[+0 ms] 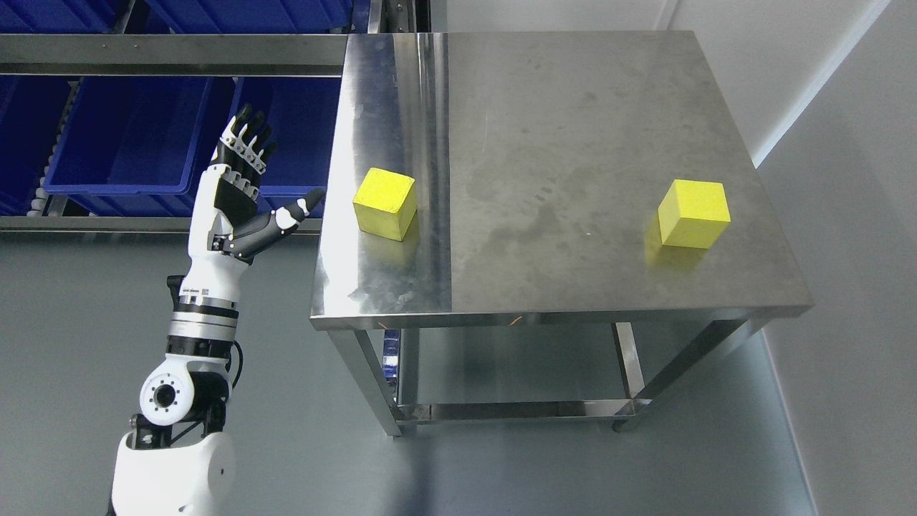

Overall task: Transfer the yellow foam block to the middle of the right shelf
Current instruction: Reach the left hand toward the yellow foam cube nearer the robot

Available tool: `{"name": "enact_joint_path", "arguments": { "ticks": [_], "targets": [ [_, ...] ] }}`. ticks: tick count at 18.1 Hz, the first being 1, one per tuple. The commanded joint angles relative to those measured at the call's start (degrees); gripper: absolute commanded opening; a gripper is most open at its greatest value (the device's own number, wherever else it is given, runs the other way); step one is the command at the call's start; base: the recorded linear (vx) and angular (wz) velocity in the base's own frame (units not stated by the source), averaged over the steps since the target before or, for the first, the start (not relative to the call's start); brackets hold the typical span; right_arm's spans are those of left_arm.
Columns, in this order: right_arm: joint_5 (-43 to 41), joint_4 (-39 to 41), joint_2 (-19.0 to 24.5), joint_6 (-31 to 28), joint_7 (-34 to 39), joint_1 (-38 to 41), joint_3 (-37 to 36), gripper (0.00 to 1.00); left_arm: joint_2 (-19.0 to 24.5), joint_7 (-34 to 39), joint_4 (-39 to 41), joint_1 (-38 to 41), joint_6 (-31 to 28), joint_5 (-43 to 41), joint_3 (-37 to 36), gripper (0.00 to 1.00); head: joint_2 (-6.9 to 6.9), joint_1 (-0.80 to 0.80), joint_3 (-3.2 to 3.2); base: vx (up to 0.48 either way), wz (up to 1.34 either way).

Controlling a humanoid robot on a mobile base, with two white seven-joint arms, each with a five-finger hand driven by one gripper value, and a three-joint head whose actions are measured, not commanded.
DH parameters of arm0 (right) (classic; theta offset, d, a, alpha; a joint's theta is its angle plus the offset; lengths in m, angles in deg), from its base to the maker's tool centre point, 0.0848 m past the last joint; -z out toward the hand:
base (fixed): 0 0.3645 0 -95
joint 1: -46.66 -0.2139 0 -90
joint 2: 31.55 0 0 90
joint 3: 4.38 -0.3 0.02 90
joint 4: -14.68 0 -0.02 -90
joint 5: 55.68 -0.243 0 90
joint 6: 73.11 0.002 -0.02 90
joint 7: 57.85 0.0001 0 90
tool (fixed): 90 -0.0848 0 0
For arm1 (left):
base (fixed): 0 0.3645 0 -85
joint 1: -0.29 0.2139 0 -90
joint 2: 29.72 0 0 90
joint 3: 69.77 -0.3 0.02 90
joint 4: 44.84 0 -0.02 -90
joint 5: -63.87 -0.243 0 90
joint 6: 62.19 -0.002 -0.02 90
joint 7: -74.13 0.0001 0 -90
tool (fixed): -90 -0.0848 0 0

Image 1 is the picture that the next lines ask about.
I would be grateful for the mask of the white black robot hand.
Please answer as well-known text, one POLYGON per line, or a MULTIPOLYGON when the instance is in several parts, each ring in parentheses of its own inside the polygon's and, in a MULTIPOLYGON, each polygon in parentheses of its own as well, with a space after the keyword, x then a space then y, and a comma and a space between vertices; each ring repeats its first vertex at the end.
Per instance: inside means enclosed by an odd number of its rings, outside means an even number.
POLYGON ((259 212, 261 180, 277 150, 265 114, 249 104, 232 115, 201 173, 187 251, 189 271, 169 277, 174 308, 235 310, 242 274, 257 254, 294 233, 325 199, 323 188, 259 212))

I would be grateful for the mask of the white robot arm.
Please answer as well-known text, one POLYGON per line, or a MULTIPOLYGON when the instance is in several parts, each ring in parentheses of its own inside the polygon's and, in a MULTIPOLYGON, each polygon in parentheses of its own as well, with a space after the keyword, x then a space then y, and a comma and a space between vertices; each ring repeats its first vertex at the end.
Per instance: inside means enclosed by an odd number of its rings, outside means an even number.
POLYGON ((109 515, 216 515, 236 476, 226 432, 236 303, 180 296, 163 362, 119 441, 109 515))

